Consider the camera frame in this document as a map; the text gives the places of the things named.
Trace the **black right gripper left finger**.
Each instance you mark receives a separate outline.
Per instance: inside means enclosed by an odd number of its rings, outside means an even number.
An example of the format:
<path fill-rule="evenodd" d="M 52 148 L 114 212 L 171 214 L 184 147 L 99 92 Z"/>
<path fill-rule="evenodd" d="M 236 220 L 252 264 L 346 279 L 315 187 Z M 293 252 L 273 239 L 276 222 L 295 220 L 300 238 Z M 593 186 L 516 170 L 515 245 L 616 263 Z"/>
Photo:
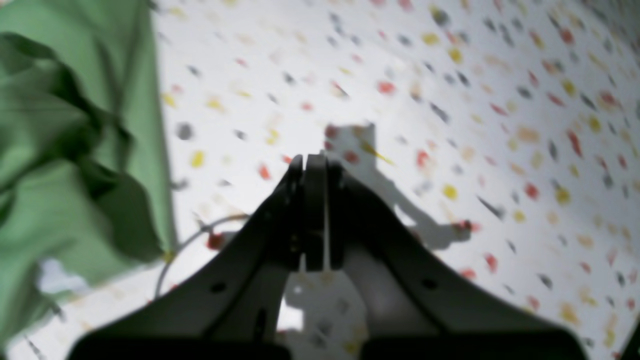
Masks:
<path fill-rule="evenodd" d="M 71 360 L 290 360 L 274 343 L 291 272 L 323 269 L 327 158 L 297 155 L 234 239 L 178 287 L 99 328 Z"/>

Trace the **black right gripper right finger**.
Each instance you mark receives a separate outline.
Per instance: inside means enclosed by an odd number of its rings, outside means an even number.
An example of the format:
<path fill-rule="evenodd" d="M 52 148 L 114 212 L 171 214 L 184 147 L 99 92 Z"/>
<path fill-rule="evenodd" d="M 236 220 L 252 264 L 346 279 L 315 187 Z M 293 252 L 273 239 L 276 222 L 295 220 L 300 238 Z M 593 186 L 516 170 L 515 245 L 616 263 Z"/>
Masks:
<path fill-rule="evenodd" d="M 584 360 L 562 326 L 469 282 L 427 251 L 384 201 L 326 162 L 330 267 L 366 308 L 362 360 Z"/>

